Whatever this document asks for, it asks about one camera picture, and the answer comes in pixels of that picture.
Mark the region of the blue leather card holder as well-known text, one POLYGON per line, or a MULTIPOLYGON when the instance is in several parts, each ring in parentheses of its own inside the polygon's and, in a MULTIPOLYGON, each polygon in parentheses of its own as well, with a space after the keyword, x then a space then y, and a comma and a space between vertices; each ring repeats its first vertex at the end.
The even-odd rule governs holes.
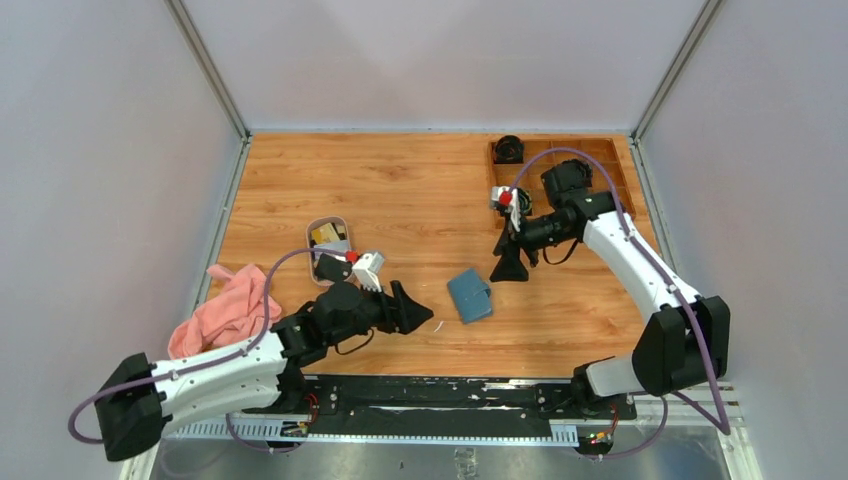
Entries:
POLYGON ((468 325, 494 314, 491 288, 474 268, 469 268, 447 282, 447 289, 460 320, 468 325))

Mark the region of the black VIP card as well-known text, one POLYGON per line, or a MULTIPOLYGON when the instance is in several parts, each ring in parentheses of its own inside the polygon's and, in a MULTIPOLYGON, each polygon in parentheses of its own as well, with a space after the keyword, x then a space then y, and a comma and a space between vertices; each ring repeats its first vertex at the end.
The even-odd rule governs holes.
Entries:
POLYGON ((352 274, 352 265, 336 256, 320 255, 313 265, 313 277, 318 283, 344 282, 352 274))

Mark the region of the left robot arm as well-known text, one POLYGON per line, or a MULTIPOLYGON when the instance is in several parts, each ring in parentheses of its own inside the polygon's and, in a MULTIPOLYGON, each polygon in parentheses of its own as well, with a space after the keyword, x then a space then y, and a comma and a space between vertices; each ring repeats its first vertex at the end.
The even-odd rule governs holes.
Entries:
POLYGON ((433 317, 398 281, 387 293, 335 284, 261 336, 177 360, 122 360, 94 402, 105 456, 135 457, 163 436, 247 409, 298 411, 306 400, 302 368, 357 335, 408 335, 433 317))

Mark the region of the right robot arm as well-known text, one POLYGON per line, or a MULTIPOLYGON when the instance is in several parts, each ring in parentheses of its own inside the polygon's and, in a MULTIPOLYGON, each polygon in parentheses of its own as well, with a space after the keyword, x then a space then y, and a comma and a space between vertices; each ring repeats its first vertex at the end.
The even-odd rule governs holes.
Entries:
POLYGON ((493 282, 525 282, 548 247, 574 240, 603 260, 637 306, 645 327, 633 351, 577 367, 571 403, 596 417, 624 394, 663 396, 727 371, 731 313, 719 296, 705 297, 681 280, 650 248, 612 190, 592 191, 592 170, 578 159, 545 171, 552 210, 527 218, 514 186, 495 186, 490 206, 505 220, 493 254, 493 282))

